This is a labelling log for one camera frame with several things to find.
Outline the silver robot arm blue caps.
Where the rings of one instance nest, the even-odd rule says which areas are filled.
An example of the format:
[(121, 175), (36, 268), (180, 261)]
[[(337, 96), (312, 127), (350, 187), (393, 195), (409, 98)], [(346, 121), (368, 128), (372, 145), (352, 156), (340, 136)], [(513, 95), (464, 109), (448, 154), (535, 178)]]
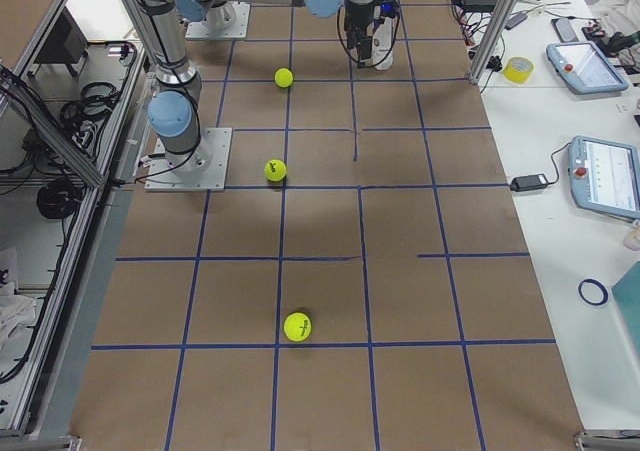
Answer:
[[(188, 173), (207, 167), (210, 154), (203, 144), (203, 132), (198, 120), (201, 77), (193, 67), (186, 50), (186, 40), (178, 25), (178, 0), (130, 0), (129, 11), (134, 28), (152, 54), (155, 76), (160, 92), (151, 105), (164, 112), (172, 129), (157, 126), (155, 131), (164, 146), (170, 168)], [(371, 55), (372, 25), (376, 0), (194, 0), (196, 3), (229, 4), (233, 1), (250, 4), (282, 4), (306, 7), (318, 18), (328, 18), (345, 12), (348, 44), (359, 57)]]

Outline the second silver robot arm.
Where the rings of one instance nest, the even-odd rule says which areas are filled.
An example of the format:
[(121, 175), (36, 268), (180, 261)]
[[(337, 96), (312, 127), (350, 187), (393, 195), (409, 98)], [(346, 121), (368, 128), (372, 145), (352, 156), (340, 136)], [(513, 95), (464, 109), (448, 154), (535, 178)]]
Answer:
[(178, 14), (189, 23), (199, 23), (213, 31), (231, 27), (236, 21), (236, 11), (227, 1), (175, 0)]

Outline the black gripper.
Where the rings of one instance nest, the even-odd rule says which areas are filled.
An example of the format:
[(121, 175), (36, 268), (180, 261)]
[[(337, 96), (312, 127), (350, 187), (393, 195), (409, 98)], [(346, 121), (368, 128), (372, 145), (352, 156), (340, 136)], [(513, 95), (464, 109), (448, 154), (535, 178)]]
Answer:
[[(366, 31), (373, 21), (375, 0), (345, 0), (344, 30)], [(365, 68), (371, 59), (372, 37), (366, 33), (356, 36), (357, 67)]]

